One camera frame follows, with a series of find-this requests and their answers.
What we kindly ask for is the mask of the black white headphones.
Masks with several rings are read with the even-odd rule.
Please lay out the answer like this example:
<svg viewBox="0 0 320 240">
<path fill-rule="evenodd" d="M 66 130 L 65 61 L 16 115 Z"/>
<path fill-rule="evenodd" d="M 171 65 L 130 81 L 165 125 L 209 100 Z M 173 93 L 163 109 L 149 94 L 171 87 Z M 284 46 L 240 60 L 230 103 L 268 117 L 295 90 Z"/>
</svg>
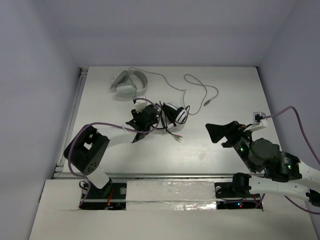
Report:
<svg viewBox="0 0 320 240">
<path fill-rule="evenodd" d="M 160 121 L 157 130 L 177 134 L 188 120 L 189 112 L 187 108 L 173 102 L 159 102 L 156 106 L 160 113 Z"/>
</svg>

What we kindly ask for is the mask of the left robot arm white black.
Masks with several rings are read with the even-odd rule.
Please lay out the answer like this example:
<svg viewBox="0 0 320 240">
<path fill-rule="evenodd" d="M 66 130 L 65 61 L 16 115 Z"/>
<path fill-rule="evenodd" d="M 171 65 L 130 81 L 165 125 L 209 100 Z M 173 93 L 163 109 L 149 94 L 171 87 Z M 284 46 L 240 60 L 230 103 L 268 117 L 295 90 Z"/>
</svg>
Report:
<svg viewBox="0 0 320 240">
<path fill-rule="evenodd" d="M 111 178 L 100 167 L 106 150 L 144 139 L 159 122 L 160 112 L 151 104 L 141 111 L 133 109 L 131 114 L 132 120 L 120 127 L 100 123 L 102 128 L 97 129 L 94 123 L 85 125 L 63 152 L 68 163 L 86 177 L 100 197 L 108 196 L 112 188 Z"/>
</svg>

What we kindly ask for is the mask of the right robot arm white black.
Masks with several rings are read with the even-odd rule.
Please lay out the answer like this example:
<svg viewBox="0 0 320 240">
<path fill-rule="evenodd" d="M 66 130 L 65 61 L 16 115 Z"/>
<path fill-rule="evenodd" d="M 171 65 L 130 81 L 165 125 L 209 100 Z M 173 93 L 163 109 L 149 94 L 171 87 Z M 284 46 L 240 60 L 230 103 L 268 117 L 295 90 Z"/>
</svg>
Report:
<svg viewBox="0 0 320 240">
<path fill-rule="evenodd" d="M 206 130 L 212 143 L 226 138 L 221 145 L 232 148 L 249 173 L 237 172 L 229 182 L 215 183 L 218 199 L 246 198 L 255 194 L 278 194 L 320 205 L 320 172 L 265 138 L 253 140 L 252 133 L 267 127 L 232 121 L 225 125 L 207 123 Z"/>
</svg>

